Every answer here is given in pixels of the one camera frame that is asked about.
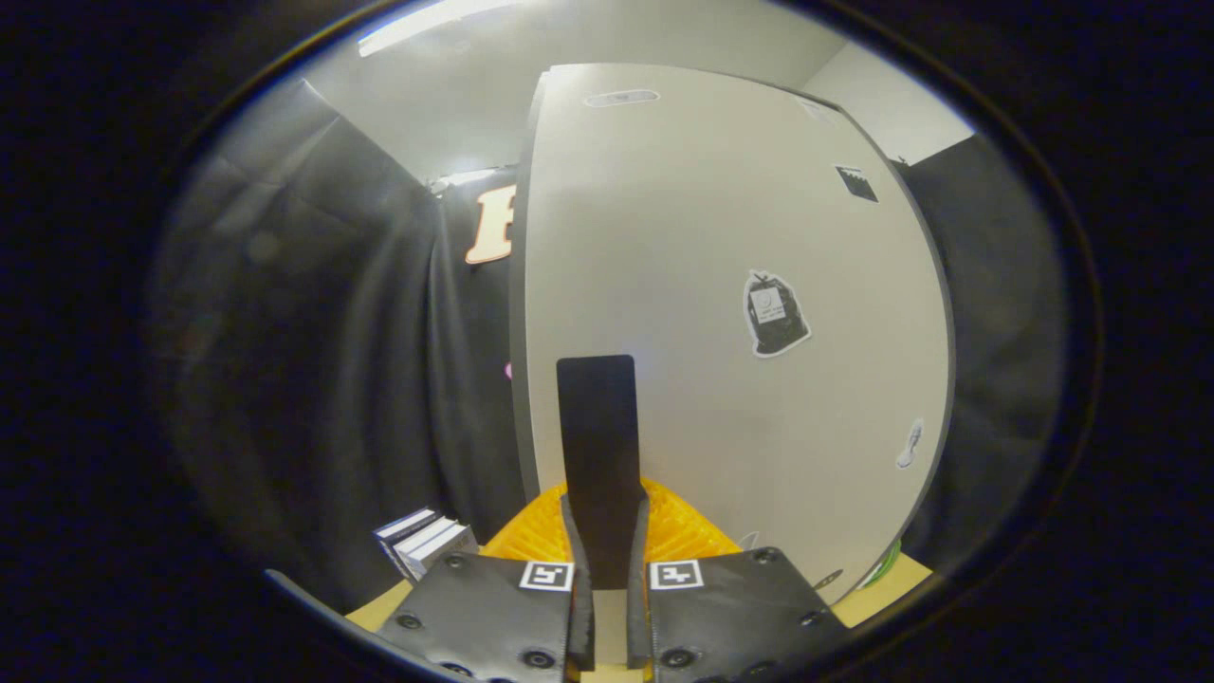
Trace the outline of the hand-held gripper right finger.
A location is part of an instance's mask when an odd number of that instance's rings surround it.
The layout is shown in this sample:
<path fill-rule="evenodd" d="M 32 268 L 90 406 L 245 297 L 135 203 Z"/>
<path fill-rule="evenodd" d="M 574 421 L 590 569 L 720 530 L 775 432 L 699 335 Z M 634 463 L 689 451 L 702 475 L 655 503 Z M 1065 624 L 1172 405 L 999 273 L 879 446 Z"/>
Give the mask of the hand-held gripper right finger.
<path fill-rule="evenodd" d="M 647 682 L 789 682 L 823 672 L 847 627 L 777 547 L 742 548 L 642 480 L 626 588 L 628 664 Z"/>

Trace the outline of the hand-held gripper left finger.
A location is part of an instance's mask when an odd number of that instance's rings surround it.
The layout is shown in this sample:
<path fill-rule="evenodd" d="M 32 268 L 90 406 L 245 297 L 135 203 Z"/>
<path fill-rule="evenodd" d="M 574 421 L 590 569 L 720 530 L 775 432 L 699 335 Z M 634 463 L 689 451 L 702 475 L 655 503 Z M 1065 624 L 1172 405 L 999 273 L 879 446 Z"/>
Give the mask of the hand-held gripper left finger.
<path fill-rule="evenodd" d="M 594 667 L 594 627 L 585 550 L 558 485 L 486 547 L 433 554 L 378 636 L 477 682 L 577 682 Z"/>

